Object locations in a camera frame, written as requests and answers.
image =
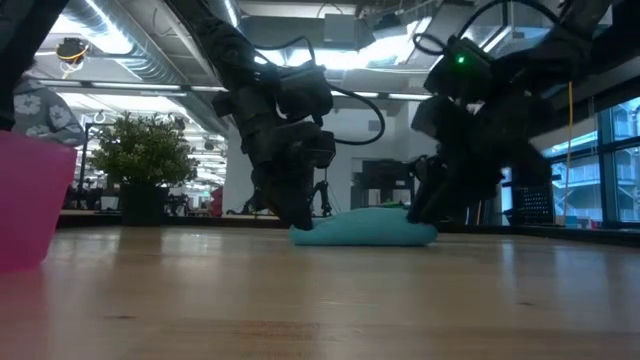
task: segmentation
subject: plant pot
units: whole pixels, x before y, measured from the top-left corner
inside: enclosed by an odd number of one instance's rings
[[[169,189],[151,185],[129,184],[120,189],[122,224],[125,226],[160,226],[164,222],[164,204]]]

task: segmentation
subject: window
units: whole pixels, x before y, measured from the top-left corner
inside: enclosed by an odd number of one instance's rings
[[[571,140],[571,152],[583,150],[583,149],[595,149],[598,145],[598,132],[592,131],[588,134],[576,136]],[[555,157],[559,155],[566,155],[569,149],[569,142],[563,142],[552,146],[542,152],[545,157]]]
[[[564,215],[565,194],[568,197],[567,215],[602,221],[600,198],[600,164],[597,156],[572,159],[569,182],[566,183],[567,163],[552,165],[554,175],[561,180],[552,182],[556,215]]]
[[[640,222],[640,147],[616,152],[618,218]]]
[[[629,100],[611,109],[615,141],[640,136],[639,116],[640,98]]]

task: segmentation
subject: wooden tabletop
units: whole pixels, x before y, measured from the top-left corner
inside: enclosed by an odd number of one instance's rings
[[[0,276],[0,359],[640,359],[640,253],[443,235],[298,248],[264,229],[64,230]]]

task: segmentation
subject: blue towel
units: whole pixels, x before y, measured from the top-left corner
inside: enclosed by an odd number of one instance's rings
[[[314,219],[313,230],[289,230],[295,245],[424,246],[438,236],[435,227],[411,224],[404,209],[364,208]]]

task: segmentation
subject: ceiling duct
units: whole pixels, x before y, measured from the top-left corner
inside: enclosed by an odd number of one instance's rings
[[[82,35],[94,44],[102,42],[110,44],[109,46],[114,49],[129,50],[127,53],[117,54],[118,59],[114,61],[138,76],[143,82],[159,84],[188,82],[117,1],[70,0],[62,15],[80,25],[83,29]],[[227,123],[215,115],[212,106],[200,95],[187,93],[186,96],[173,100],[183,106],[206,131],[226,135]]]

